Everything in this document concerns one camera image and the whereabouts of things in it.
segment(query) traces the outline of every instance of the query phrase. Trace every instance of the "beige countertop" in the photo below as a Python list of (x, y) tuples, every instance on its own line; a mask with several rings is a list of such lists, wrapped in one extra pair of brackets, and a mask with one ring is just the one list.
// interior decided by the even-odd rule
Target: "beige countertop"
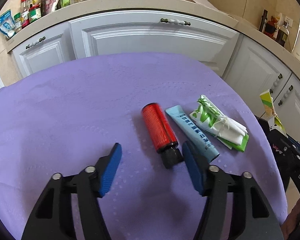
[(214, 21), (252, 38), (277, 56), (300, 79), (300, 62), (284, 47), (259, 32), (240, 17), (230, 17), (205, 6), (185, 0), (86, 0), (62, 8), (31, 23), (6, 43), (7, 52), (31, 36), (61, 22), (88, 14), (122, 9), (157, 9), (174, 11)]

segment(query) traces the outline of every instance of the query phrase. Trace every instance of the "green and white package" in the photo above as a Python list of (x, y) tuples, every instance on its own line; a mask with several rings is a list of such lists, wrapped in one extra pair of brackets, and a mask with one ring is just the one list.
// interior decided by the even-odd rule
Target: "green and white package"
[(190, 114), (197, 127), (217, 137), (228, 148), (244, 152), (249, 139), (247, 128), (224, 115), (205, 95), (197, 102), (198, 109)]

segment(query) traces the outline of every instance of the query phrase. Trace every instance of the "blue gripper pad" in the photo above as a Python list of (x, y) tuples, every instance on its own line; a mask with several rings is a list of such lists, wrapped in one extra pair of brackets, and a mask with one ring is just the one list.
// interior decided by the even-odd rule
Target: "blue gripper pad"
[(208, 160), (199, 154), (198, 149), (190, 141), (182, 144), (182, 154), (194, 189), (203, 195), (206, 171), (209, 168)]
[(111, 188), (115, 173), (118, 169), (122, 157), (122, 148), (119, 143), (115, 143), (110, 154), (99, 158), (95, 165), (98, 172), (99, 189), (98, 192), (103, 197)]

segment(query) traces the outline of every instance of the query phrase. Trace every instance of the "blue tube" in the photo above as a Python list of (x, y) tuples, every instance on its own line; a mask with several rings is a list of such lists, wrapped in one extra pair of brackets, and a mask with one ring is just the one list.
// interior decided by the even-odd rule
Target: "blue tube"
[(190, 120), (181, 106), (168, 108), (166, 109), (166, 113), (177, 123), (190, 141), (195, 144), (199, 152), (208, 159), (209, 163), (218, 157), (219, 152), (217, 149), (205, 134)]

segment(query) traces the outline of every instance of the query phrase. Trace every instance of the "black cap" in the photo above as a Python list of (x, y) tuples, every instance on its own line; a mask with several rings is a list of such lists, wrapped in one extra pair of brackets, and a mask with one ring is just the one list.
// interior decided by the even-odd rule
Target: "black cap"
[(171, 169), (174, 165), (183, 161), (180, 150), (174, 146), (165, 149), (160, 153), (160, 155), (166, 169)]

